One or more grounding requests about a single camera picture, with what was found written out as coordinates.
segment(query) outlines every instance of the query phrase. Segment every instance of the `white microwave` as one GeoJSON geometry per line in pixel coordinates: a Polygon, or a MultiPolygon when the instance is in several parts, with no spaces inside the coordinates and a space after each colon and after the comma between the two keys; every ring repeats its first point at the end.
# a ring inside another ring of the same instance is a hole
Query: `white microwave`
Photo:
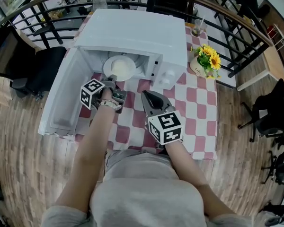
{"type": "Polygon", "coordinates": [[[74,47],[95,72],[115,55],[130,57],[134,77],[171,89],[187,68],[184,20],[157,13],[98,9],[80,33],[74,47]]]}
{"type": "Polygon", "coordinates": [[[80,87],[105,61],[126,55],[133,77],[171,89],[187,68],[184,20],[150,12],[97,9],[63,59],[46,100],[38,133],[73,135],[82,104],[80,87]]]}

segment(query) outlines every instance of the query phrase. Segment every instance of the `black and white marker cube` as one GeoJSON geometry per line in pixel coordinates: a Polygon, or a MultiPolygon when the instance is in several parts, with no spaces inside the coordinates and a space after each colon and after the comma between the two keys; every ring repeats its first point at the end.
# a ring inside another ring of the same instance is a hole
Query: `black and white marker cube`
{"type": "Polygon", "coordinates": [[[184,125],[179,111],[172,111],[148,119],[150,133],[161,145],[180,140],[183,137],[184,125]]]}
{"type": "Polygon", "coordinates": [[[88,83],[81,86],[80,101],[88,109],[91,109],[91,98],[93,94],[104,88],[104,84],[97,79],[92,79],[88,83]]]}

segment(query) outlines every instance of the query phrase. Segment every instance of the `sunflower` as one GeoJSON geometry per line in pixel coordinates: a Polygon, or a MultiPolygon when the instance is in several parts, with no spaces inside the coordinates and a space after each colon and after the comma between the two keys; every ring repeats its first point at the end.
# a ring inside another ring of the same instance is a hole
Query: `sunflower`
{"type": "Polygon", "coordinates": [[[217,53],[214,53],[210,57],[210,64],[213,69],[219,70],[221,67],[221,59],[217,53]]]}
{"type": "Polygon", "coordinates": [[[212,55],[214,54],[214,49],[212,47],[210,47],[209,45],[205,45],[203,44],[203,48],[202,51],[206,54],[206,55],[212,55]]]}

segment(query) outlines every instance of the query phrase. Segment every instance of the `wrist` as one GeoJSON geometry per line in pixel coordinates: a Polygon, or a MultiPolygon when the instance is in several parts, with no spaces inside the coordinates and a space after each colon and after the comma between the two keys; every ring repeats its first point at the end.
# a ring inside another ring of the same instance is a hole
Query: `wrist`
{"type": "Polygon", "coordinates": [[[98,111],[100,112],[104,112],[105,114],[113,114],[115,115],[115,109],[113,109],[112,107],[109,106],[105,106],[105,105],[100,105],[98,108],[98,111]]]}
{"type": "Polygon", "coordinates": [[[182,140],[177,140],[177,141],[165,144],[165,148],[177,147],[179,145],[183,145],[183,141],[182,140]]]}

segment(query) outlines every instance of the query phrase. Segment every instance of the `gray shirt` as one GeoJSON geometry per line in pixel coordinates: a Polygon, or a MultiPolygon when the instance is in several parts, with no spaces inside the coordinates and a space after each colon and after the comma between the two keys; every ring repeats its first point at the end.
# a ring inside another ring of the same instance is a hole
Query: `gray shirt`
{"type": "Polygon", "coordinates": [[[249,227],[238,215],[207,221],[203,200],[191,184],[179,180],[170,161],[144,153],[115,155],[113,166],[90,199],[91,216],[53,206],[43,215],[42,227],[249,227]]]}

